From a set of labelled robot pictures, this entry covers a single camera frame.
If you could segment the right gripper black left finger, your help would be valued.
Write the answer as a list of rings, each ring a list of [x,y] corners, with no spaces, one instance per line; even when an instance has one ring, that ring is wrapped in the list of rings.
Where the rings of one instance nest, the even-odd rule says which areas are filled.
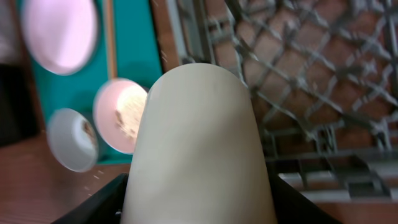
[[[119,224],[128,174],[122,173],[52,224]]]

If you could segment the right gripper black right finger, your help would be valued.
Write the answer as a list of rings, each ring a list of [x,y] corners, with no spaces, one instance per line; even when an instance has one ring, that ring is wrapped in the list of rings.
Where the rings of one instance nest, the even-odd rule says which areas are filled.
[[[341,224],[280,177],[269,174],[278,224]]]

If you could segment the small grey bowl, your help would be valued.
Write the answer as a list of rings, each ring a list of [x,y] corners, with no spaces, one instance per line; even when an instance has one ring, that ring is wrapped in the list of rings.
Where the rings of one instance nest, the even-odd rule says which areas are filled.
[[[74,172],[90,170],[99,158],[99,145],[92,145],[83,132],[82,122],[90,121],[81,113],[62,108],[56,110],[47,124],[47,142],[58,162]]]

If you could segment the pink bowl with rice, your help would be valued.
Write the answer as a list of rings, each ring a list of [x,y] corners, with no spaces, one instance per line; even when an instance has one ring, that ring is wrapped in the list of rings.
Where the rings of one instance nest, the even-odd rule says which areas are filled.
[[[132,80],[108,80],[96,92],[93,103],[95,126],[114,150],[133,154],[147,92]]]

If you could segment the cream plastic cup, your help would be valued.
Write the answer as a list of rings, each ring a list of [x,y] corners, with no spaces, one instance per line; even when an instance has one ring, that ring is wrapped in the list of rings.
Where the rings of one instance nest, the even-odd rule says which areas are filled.
[[[249,93],[231,72],[191,63],[152,86],[121,222],[277,222]]]

